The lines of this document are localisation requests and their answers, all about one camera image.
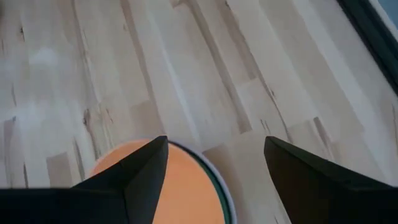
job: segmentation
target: orange circle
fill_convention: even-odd
[[[149,141],[131,141],[116,147],[98,160],[90,175],[104,171]],[[210,178],[194,158],[173,144],[169,144],[165,179],[153,223],[224,224],[223,209]]]

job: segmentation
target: black triangular object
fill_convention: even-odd
[[[160,136],[70,189],[0,190],[2,223],[152,223],[168,140]]]
[[[275,137],[264,155],[293,224],[398,223],[398,189]]]

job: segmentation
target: light maple floor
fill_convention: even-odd
[[[267,135],[398,185],[397,97],[333,0],[0,3],[1,187],[160,134],[215,163],[240,223],[289,222]]]

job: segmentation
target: orange disc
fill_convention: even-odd
[[[149,141],[131,141],[113,149],[98,160],[91,176],[109,168]],[[194,158],[173,144],[169,144],[165,180],[154,223],[225,223],[223,209],[210,178]]]

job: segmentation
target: wooden floor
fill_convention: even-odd
[[[289,223],[277,136],[398,185],[398,100],[333,0],[0,1],[0,186],[65,187],[130,139],[204,152],[239,223]]]

